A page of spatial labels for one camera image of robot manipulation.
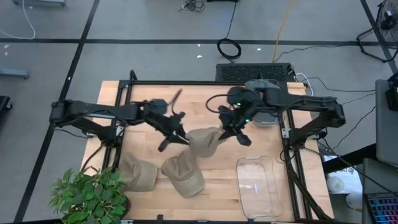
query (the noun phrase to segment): cap brim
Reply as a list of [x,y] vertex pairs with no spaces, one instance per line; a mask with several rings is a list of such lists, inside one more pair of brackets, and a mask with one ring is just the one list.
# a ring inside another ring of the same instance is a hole
[[197,169],[187,180],[176,181],[170,179],[174,188],[183,197],[191,197],[205,187],[205,180],[200,169]]
[[137,184],[131,190],[134,192],[149,192],[155,186],[157,166],[147,161],[140,160],[139,162],[141,164],[141,174]]

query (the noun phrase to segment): plant pot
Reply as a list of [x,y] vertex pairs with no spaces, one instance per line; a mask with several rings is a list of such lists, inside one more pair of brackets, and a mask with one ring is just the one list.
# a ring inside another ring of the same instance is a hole
[[127,215],[127,213],[130,211],[131,209],[131,202],[129,200],[129,198],[126,196],[126,201],[124,201],[124,205],[123,207],[125,208],[124,212],[122,215],[120,215],[120,219],[122,219],[123,217],[125,217]]

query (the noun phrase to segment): white cable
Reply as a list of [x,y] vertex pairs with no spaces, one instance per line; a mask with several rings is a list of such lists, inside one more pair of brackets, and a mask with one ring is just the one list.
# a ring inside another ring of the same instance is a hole
[[3,31],[2,29],[0,29],[0,32],[2,32],[3,34],[6,34],[9,37],[15,38],[15,39],[33,40],[36,37],[36,30],[33,28],[32,24],[30,23],[29,18],[27,17],[26,10],[25,10],[25,0],[22,0],[22,9],[24,10],[24,14],[25,14],[27,22],[30,25],[30,28],[32,28],[33,36],[32,37],[16,37],[11,34],[8,34],[7,32]]
[[311,86],[310,81],[307,79],[307,77],[304,74],[302,74],[302,73],[297,73],[296,75],[302,75],[304,77],[304,80],[308,83],[308,87],[310,87],[311,96],[313,96],[312,86]]

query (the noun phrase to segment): yellow cable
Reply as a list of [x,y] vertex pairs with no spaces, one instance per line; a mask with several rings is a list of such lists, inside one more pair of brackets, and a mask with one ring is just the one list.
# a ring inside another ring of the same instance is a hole
[[276,53],[277,53],[277,50],[278,50],[278,43],[279,43],[280,35],[282,34],[282,30],[284,29],[284,26],[285,26],[285,23],[286,23],[286,20],[287,20],[287,16],[289,15],[290,10],[292,10],[293,2],[294,2],[294,0],[290,0],[289,8],[287,8],[286,15],[285,15],[285,17],[284,17],[284,20],[282,21],[282,25],[281,25],[280,28],[279,28],[278,37],[276,38],[275,49],[274,49],[274,56],[273,56],[273,58],[272,58],[272,63],[275,62]]

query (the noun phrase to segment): gray stand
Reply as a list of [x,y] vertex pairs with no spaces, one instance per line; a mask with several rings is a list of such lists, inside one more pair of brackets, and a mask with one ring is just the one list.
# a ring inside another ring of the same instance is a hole
[[0,77],[29,78],[29,72],[23,70],[3,69],[0,68]]
[[[12,0],[14,4],[18,5],[22,3],[22,0]],[[65,6],[66,0],[25,0],[25,3],[55,3]]]

